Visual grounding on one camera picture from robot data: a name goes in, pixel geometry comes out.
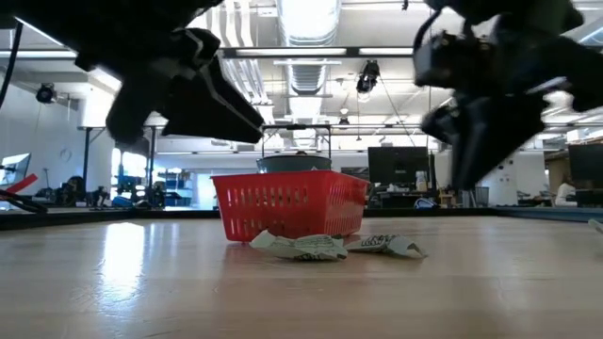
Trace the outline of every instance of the computer monitor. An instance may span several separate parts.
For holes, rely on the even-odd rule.
[[[573,180],[603,181],[603,144],[570,145],[567,150]]]
[[[0,186],[13,185],[21,182],[27,174],[29,159],[29,153],[3,158],[2,166],[0,166]]]
[[[427,147],[369,147],[368,176],[373,184],[410,184],[418,171],[429,172]]]

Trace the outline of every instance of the black cable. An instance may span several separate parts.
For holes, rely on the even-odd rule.
[[[421,27],[418,28],[418,31],[415,35],[415,42],[413,43],[413,54],[416,53],[419,48],[421,48],[421,44],[423,44],[423,38],[425,37],[425,33],[427,33],[427,30],[430,29],[433,22],[440,16],[440,14],[442,14],[442,9],[438,9],[437,11],[435,11],[430,16],[430,18],[427,19],[427,21],[423,23]]]
[[[27,212],[37,214],[45,214],[48,212],[48,208],[46,208],[46,206],[33,202],[18,194],[10,193],[4,189],[0,189],[0,198],[4,198],[6,202]]]
[[[12,50],[10,51],[10,58],[8,59],[7,73],[4,77],[4,83],[2,83],[2,89],[0,89],[0,109],[2,104],[7,98],[8,85],[10,85],[10,78],[12,72],[15,69],[15,63],[17,62],[17,53],[19,52],[19,45],[21,44],[21,36],[23,35],[23,24],[17,23],[17,29],[15,30],[15,39],[12,43]]]

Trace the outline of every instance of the basket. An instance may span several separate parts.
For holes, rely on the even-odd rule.
[[[212,177],[226,238],[357,232],[368,182],[330,170]]]

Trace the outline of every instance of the spotlight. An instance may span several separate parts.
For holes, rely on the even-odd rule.
[[[55,84],[41,84],[36,100],[41,104],[53,104],[57,101],[57,93],[55,92]]]
[[[359,101],[361,96],[363,102],[368,101],[370,98],[369,93],[377,86],[377,78],[379,76],[381,76],[381,71],[377,60],[368,60],[365,68],[360,73],[360,79],[358,79],[358,84],[356,85]]]

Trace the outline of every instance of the gray bin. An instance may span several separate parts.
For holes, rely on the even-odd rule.
[[[261,173],[301,170],[330,170],[331,159],[317,155],[275,155],[257,159]]]

